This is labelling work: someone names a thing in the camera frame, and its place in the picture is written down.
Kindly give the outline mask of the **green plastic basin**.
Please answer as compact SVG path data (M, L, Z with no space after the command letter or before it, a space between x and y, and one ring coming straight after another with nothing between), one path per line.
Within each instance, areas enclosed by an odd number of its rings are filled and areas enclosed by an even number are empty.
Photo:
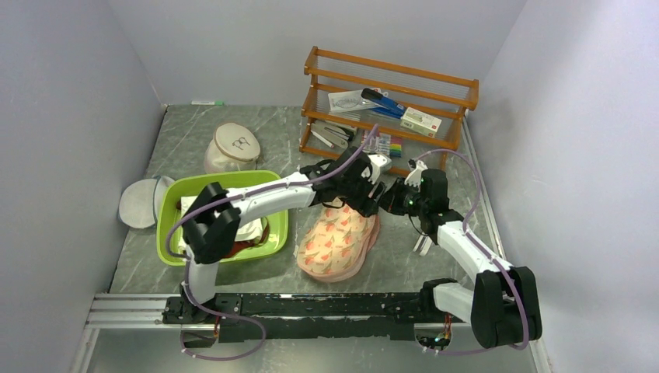
M269 170L247 170L206 174L177 180L166 191L157 222L157 252L163 263L181 267L184 256L192 249L203 255L213 255L211 249L227 247L231 251L237 231L247 222L266 218L270 225L267 241L247 249L232 258L221 260L230 263L254 260L280 251L288 238L288 211L270 210L269 215L254 214L254 207L264 206L265 194L251 205L246 193L260 190L263 184L274 185L279 175ZM177 207L182 197L196 197L184 215Z

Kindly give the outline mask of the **white green marker pen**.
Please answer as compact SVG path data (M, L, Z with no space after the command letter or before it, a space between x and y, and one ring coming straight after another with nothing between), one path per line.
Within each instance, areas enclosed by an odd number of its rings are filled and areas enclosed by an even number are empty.
M190 102L190 105L196 106L224 106L224 104L221 100L193 100Z

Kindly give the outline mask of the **white garment in basin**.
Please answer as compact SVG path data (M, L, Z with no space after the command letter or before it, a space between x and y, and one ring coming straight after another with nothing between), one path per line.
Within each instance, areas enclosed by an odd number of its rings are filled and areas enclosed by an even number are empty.
M182 197L180 199L177 207L181 211L182 216L184 216L190 210L195 199L196 197ZM249 242L253 246L258 246L266 240L269 231L270 225L266 218L253 220L247 222L237 231L235 241Z

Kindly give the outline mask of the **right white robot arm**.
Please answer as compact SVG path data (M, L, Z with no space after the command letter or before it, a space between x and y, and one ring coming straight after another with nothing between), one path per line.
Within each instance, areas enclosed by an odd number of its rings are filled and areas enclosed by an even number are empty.
M420 243L447 251L474 284L469 290L442 278L424 283L420 314L430 322L452 315L468 323L481 347L521 348L542 335L535 275L495 254L469 228L465 217L449 206L448 179L440 169L418 162L398 178L380 200L384 211L417 218Z

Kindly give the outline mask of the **floral mesh laundry bag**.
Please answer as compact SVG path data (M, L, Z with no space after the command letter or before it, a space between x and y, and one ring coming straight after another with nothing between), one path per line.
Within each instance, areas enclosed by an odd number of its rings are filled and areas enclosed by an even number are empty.
M379 229L378 215L366 218L335 199L323 207L316 223L298 245L298 268L317 281L345 281L364 265Z

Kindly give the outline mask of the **white staples box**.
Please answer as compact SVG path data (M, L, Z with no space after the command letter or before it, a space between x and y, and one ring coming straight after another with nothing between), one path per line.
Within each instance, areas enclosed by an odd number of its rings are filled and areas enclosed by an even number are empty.
M429 138L435 138L442 119L408 107L401 116L400 126Z

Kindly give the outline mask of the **orange wooden shelf rack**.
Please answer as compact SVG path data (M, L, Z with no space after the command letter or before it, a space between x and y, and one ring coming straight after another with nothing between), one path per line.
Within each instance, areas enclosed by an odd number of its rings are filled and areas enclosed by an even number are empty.
M375 126L402 145L457 150L462 122L479 102L479 81L314 46L302 104L300 152L335 159Z

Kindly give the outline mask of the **dark red garment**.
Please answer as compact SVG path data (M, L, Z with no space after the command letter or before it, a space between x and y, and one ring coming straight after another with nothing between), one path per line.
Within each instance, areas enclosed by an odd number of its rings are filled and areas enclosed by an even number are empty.
M232 258L244 250L263 245L267 241L269 233L270 233L270 227L267 226L261 233L261 236L258 238L234 242L231 251L228 253L228 255L225 258L226 259Z

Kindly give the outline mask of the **white plastic packet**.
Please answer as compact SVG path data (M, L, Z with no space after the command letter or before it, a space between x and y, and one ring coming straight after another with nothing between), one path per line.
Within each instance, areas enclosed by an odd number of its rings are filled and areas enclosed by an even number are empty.
M331 113L346 113L359 110L370 110L378 107L377 104L361 96L363 89L331 92L328 94L329 111Z

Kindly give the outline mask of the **small white rectangular block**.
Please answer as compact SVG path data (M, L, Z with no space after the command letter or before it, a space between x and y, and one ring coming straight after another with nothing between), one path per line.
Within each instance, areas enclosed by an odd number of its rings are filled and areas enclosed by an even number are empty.
M430 237L420 235L413 247L413 252L420 256L426 256L433 244Z

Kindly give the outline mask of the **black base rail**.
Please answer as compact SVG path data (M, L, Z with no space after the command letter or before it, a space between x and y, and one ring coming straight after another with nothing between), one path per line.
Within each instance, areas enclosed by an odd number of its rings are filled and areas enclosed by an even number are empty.
M182 295L166 300L161 323L219 343L247 340L424 339L461 319L431 309L418 292L218 293L201 310Z

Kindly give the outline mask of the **grey black stapler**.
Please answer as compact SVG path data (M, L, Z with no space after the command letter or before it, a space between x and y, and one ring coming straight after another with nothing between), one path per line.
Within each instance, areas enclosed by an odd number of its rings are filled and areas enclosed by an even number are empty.
M333 124L315 122L310 127L312 134L330 148L347 148L355 137L353 131Z

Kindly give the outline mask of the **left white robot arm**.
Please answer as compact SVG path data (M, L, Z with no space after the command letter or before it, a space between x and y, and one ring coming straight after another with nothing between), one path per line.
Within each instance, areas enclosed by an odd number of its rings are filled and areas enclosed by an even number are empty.
M280 211L328 206L335 200L372 216L383 188L378 179L391 163L384 155L351 147L336 160L303 167L270 183L227 190L218 183L207 185L174 226L183 230L188 245L181 284L187 298L184 313L197 323L214 315L218 266L231 252L239 228Z

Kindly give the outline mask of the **blue stapler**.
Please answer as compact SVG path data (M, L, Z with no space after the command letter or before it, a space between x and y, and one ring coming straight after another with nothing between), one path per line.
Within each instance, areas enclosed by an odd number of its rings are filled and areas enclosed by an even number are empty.
M374 104L375 107L373 110L375 112L388 117L400 119L406 112L406 107L403 104L397 103L395 100L374 89L362 89L361 98L366 102Z

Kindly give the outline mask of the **coloured marker pack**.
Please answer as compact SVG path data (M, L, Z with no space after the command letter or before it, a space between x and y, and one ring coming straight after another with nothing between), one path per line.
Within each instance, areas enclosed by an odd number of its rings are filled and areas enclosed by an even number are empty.
M402 138L378 132L373 138L368 140L369 133L370 131L364 131L362 135L361 142L364 144L362 149L364 153L368 155L384 155L391 159L402 157Z

